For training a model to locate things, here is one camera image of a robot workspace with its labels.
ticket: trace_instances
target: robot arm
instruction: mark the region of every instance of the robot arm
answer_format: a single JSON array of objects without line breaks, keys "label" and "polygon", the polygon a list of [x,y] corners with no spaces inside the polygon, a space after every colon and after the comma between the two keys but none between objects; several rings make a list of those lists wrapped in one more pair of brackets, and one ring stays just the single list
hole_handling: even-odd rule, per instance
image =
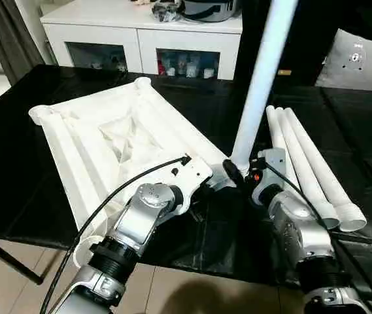
[{"label": "robot arm", "polygon": [[[259,158],[284,173],[282,149],[264,150]],[[252,198],[268,208],[279,245],[305,293],[305,313],[369,313],[341,272],[328,232],[301,198],[282,187],[283,181],[265,168]]]},{"label": "robot arm", "polygon": [[109,307],[119,304],[156,227],[187,211],[192,194],[212,175],[199,158],[173,173],[172,185],[138,187],[105,239],[91,246],[91,260],[80,268],[50,314],[109,314]]}]

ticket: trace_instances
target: wall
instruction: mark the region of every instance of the wall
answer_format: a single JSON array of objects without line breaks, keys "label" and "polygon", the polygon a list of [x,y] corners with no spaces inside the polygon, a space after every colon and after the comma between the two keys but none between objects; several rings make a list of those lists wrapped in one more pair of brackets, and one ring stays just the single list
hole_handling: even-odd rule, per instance
[{"label": "wall", "polygon": [[15,0],[20,14],[30,32],[43,60],[52,64],[52,58],[46,45],[46,34],[40,20],[40,3],[48,3],[45,0]]}]

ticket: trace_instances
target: grey curtain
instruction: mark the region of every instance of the grey curtain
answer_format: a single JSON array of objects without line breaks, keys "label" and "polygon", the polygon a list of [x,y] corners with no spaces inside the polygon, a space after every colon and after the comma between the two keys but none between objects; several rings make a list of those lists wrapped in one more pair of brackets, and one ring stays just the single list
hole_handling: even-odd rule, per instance
[{"label": "grey curtain", "polygon": [[14,0],[0,0],[0,63],[12,85],[44,63]]}]

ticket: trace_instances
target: black cable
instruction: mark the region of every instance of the black cable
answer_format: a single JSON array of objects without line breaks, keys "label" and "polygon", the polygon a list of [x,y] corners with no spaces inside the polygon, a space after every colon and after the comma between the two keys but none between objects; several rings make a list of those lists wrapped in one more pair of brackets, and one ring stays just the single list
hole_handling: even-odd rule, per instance
[{"label": "black cable", "polygon": [[90,225],[91,221],[104,208],[104,206],[106,206],[106,204],[111,199],[113,199],[113,197],[115,197],[115,195],[117,195],[117,193],[119,193],[125,187],[127,187],[131,183],[135,182],[136,180],[140,179],[141,177],[144,177],[145,175],[148,175],[149,173],[154,172],[155,170],[161,169],[161,168],[166,167],[166,166],[169,166],[171,164],[175,164],[177,162],[182,162],[183,164],[185,164],[189,160],[190,160],[190,157],[185,156],[185,157],[181,157],[181,158],[177,158],[177,159],[174,159],[174,160],[170,160],[169,162],[164,162],[163,164],[160,164],[158,166],[152,167],[152,168],[150,168],[150,169],[148,169],[148,170],[146,170],[146,171],[138,174],[137,176],[133,177],[132,179],[126,181],[124,184],[122,184],[116,190],[114,190],[112,193],[110,193],[109,196],[107,196],[107,198],[103,201],[103,203],[101,203],[100,206],[97,207],[97,209],[91,214],[90,217],[88,217],[87,221],[82,225],[82,227],[80,228],[80,230],[78,231],[78,233],[76,234],[76,236],[74,238],[73,244],[71,244],[71,246],[69,247],[68,251],[65,253],[65,256],[62,259],[61,265],[59,266],[59,268],[58,268],[58,270],[57,270],[57,272],[55,274],[54,280],[52,280],[52,282],[51,282],[51,284],[49,286],[49,290],[46,293],[46,296],[45,296],[45,298],[43,300],[40,314],[46,314],[46,310],[48,308],[49,301],[50,301],[50,299],[51,299],[51,297],[52,297],[52,295],[54,293],[56,284],[58,283],[58,281],[59,281],[59,279],[60,279],[60,277],[62,275],[63,269],[67,265],[67,262],[68,262],[69,257],[74,252],[75,247],[78,245],[78,242],[80,241],[81,235],[84,233],[84,231]]},{"label": "black cable", "polygon": [[328,230],[327,226],[325,225],[324,221],[322,220],[321,216],[319,215],[318,211],[315,209],[314,205],[308,200],[306,195],[296,186],[293,184],[291,180],[286,178],[282,173],[280,173],[278,170],[276,170],[272,165],[270,165],[267,162],[264,162],[265,166],[269,168],[275,175],[277,175],[279,178],[284,180],[287,184],[289,184],[309,205],[309,207],[312,209],[316,216],[316,220],[318,221],[319,225],[321,225],[327,233],[330,235],[330,238],[332,242],[338,244],[340,248],[343,250],[343,252],[347,255],[348,259],[352,262],[353,266],[357,269],[359,274],[363,277],[364,281],[369,286],[370,290],[372,291],[372,281],[370,280],[369,276],[366,274],[360,263],[355,259],[355,257],[350,253],[350,251],[343,245],[338,239],[335,239],[332,235],[332,233]]}]

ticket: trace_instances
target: white cabinet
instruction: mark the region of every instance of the white cabinet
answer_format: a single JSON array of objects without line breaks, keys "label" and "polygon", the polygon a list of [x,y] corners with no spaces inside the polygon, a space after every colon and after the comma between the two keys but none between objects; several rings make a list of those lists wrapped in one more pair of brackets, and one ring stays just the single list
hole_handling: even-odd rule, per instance
[{"label": "white cabinet", "polygon": [[41,22],[59,65],[233,79],[241,17],[161,23],[150,5],[74,0]]}]

